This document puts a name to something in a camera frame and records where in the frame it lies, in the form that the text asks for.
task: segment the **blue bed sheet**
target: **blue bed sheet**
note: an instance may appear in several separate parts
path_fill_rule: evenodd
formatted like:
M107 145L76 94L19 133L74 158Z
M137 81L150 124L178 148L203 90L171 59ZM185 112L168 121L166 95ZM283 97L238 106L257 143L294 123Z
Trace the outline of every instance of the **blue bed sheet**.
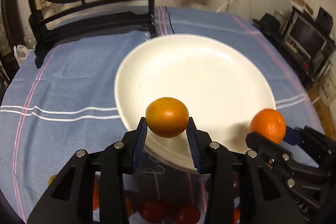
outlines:
M251 24L230 14L167 9L175 33L216 39L249 58L267 79L288 126L323 131L297 76ZM156 28L159 35L173 33L165 8L156 9ZM76 150L101 151L122 138L126 128L115 104L115 74L126 54L148 38L142 31L86 37L53 48L40 69L33 53L24 62L0 107L0 189L24 221L49 177ZM316 166L300 148L283 145L298 162ZM134 176L124 176L124 185L135 208L158 197L169 205L192 202L199 206L203 222L207 179L170 168L144 153L141 167ZM134 213L130 223L145 221ZM165 223L173 223L172 218Z

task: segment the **white plate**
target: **white plate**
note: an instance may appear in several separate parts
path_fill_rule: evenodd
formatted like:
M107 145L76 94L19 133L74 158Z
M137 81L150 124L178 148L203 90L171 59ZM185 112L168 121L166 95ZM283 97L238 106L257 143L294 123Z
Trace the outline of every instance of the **white plate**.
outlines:
M195 35L168 35L142 43L120 64L115 102L127 130L137 127L150 102L174 97L187 106L198 129L227 149L245 153L257 112L275 109L266 79L235 49ZM165 139L148 129L145 150L163 163L196 173L185 132Z

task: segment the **white stripe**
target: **white stripe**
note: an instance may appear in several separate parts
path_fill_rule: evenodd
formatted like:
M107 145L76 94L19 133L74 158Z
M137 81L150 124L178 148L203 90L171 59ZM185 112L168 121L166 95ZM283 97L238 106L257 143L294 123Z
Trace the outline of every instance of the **white stripe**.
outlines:
M25 116L31 116L34 115L42 120L46 120L46 121L55 121L55 122L75 122L75 121L79 121L82 119L95 119L95 120L111 120L111 119L118 119L120 118L119 115L113 115L113 116L94 116L94 115L84 115L84 116L80 116L77 118L73 118L73 119L56 119L56 118L47 118L47 117L43 117L40 116L39 114L36 114L35 112L32 113L21 113L19 111L15 111L15 110L7 110L7 109L2 109L0 110L0 112L12 112L12 113L17 113L17 114L21 114L21 115L25 115Z
M38 106L34 106L34 107L31 107L31 108L26 108L26 107L22 107L22 106L1 106L0 108L3 108L3 107L21 108L21 109L26 109L26 110L33 110L34 108L36 108L41 112L49 113L49 114L77 114L77 113L84 112L86 110L99 110L99 111L118 110L116 107L104 108L104 107L94 107L94 106L88 106L88 107L85 107L85 108L77 110L77 111L48 111L48 110L43 110L43 109L39 108Z
M307 100L307 98L301 98L301 99L299 99L297 101L277 106L277 109L282 109L282 108L285 108L285 107L294 106L294 105L297 105L297 104L301 103L304 100Z
M277 100L277 101L275 101L275 103L276 104L286 103L286 102L293 101L293 100L298 99L298 98L303 97L303 96L305 96L305 93L301 93L301 94L293 96L291 98Z

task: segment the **black speaker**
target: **black speaker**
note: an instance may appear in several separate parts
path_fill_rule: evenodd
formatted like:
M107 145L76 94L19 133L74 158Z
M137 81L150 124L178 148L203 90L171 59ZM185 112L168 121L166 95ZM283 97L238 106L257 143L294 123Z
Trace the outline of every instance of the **black speaker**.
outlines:
M333 17L320 7L316 22L322 27L323 32L329 36L334 24Z

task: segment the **silver rivet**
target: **silver rivet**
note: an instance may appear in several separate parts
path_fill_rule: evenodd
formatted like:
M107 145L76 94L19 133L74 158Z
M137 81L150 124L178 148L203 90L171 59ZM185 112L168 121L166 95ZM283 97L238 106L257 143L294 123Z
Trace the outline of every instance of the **silver rivet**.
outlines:
M289 188L292 188L295 185L295 181L293 179L289 179L287 180L287 185Z
M258 155L257 152L254 151L254 150L249 150L249 151L247 152L247 154L248 154L248 156L251 157L251 158L255 158L255 157Z
M78 151L76 152L76 156L77 156L78 158L84 157L85 154L86 154L86 152L85 152L85 150L83 150L83 149L78 150Z
M210 144L209 144L209 146L210 146L210 148L212 148L212 149L217 149L217 148L219 148L219 143L217 143L217 142L211 142Z
M116 142L114 145L115 149L120 149L124 147L124 143L123 142Z
M289 160L289 155L285 153L285 154L282 155L282 158L283 158L285 161L287 161L287 160Z

